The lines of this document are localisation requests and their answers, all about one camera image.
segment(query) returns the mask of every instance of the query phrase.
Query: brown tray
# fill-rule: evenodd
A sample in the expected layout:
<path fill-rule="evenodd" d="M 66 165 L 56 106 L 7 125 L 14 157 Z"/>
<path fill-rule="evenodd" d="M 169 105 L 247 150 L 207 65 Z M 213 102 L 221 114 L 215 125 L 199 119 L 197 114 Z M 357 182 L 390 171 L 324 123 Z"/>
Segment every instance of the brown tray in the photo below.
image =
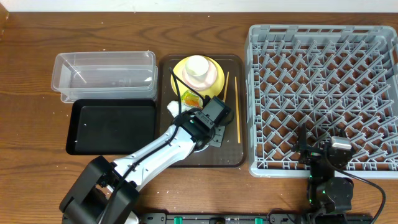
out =
<path fill-rule="evenodd" d="M 170 126 L 173 116 L 167 109 L 167 105 L 172 100 L 177 100 L 170 84 L 169 67 L 174 68 L 183 58 L 190 55 L 169 55 L 159 63 L 159 133 L 164 133 Z M 214 59 L 224 71 L 225 79 L 229 72 L 228 89 L 226 104 L 234 110 L 236 114 L 235 99 L 235 77 L 238 83 L 238 106 L 239 106 L 239 125 L 241 143 L 238 144 L 236 116 L 234 121 L 226 127 L 223 144 L 220 148 L 209 146 L 201 152 L 194 152 L 186 159 L 176 162 L 172 167 L 237 167 L 243 164 L 246 159 L 246 97 L 244 87 L 244 72 L 242 60 L 235 55 L 206 55 Z M 218 95 L 220 99 L 224 97 L 224 89 Z"/>

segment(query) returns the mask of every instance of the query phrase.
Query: white wall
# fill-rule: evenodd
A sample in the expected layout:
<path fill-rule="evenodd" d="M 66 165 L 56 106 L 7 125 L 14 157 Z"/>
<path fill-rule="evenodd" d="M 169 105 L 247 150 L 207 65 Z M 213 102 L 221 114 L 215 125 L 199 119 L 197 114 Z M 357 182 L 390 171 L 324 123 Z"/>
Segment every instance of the white wall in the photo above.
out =
<path fill-rule="evenodd" d="M 398 0 L 0 0 L 14 11 L 398 12 Z"/>

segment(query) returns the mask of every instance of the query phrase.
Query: black tray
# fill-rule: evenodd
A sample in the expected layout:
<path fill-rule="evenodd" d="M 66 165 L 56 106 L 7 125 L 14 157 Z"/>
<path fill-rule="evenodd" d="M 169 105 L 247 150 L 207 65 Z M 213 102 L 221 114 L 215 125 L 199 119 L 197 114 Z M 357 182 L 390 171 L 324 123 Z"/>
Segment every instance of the black tray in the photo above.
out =
<path fill-rule="evenodd" d="M 131 154 L 155 138 L 152 100 L 77 100 L 72 106 L 67 152 Z"/>
<path fill-rule="evenodd" d="M 159 107 L 159 131 L 164 133 L 170 126 L 173 116 L 167 109 L 167 105 L 172 100 L 177 100 L 176 94 L 171 89 L 169 67 L 174 66 L 181 59 L 190 55 L 169 55 L 164 57 L 159 63 L 159 89 L 158 89 L 158 107 Z M 229 72 L 228 91 L 226 104 L 236 113 L 235 100 L 235 77 L 238 83 L 239 97 L 239 125 L 241 143 L 237 140 L 236 116 L 234 121 L 225 129 L 223 144 L 220 148 L 209 146 L 201 152 L 194 152 L 184 160 L 178 161 L 172 167 L 238 167 L 246 159 L 248 144 L 246 141 L 246 96 L 245 96 L 245 78 L 243 72 L 242 60 L 236 55 L 206 55 L 214 59 L 223 69 L 225 78 Z M 218 95 L 220 99 L 224 97 L 224 89 Z"/>

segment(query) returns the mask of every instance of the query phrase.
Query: wooden chopstick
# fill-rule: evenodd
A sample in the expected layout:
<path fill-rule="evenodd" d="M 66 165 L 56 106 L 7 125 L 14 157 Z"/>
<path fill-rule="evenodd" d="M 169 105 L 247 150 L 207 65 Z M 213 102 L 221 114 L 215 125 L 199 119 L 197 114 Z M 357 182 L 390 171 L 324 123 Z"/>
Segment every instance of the wooden chopstick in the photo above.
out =
<path fill-rule="evenodd" d="M 236 77 L 235 77 L 235 98 L 236 98 L 236 130 L 238 132 L 238 144 L 240 144 L 241 143 L 241 128 L 239 126 L 238 83 L 236 81 Z"/>
<path fill-rule="evenodd" d="M 228 78 L 229 78 L 229 72 L 226 74 L 226 81 L 225 81 L 225 90 L 224 90 L 224 103 L 225 103 L 225 99 L 226 99 L 226 90 L 228 88 Z"/>

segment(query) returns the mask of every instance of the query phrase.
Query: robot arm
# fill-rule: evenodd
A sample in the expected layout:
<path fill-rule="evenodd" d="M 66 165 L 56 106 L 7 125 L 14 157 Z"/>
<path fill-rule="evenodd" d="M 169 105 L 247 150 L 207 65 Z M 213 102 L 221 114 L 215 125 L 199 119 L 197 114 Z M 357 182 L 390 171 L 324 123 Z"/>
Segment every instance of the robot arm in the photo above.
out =
<path fill-rule="evenodd" d="M 165 143 L 171 137 L 175 128 L 177 128 L 176 125 L 171 125 L 168 130 L 161 135 L 161 137 L 139 151 L 113 161 L 116 164 L 116 167 L 114 168 L 115 171 L 120 176 L 123 176 L 131 164 L 137 162 L 152 150 Z M 192 136 L 186 130 L 179 127 L 177 134 L 171 143 L 139 163 L 134 171 L 126 177 L 126 181 L 136 183 L 136 190 L 140 191 L 150 180 L 164 169 L 177 161 L 185 159 L 191 154 L 195 147 L 195 142 L 193 142 L 191 138 Z"/>
<path fill-rule="evenodd" d="M 139 191 L 168 166 L 203 148 L 230 112 L 214 97 L 202 111 L 182 114 L 161 137 L 139 151 L 112 163 L 97 157 L 73 184 L 60 210 L 74 224 L 137 224 L 131 211 Z M 113 191 L 109 200 L 97 186 Z"/>

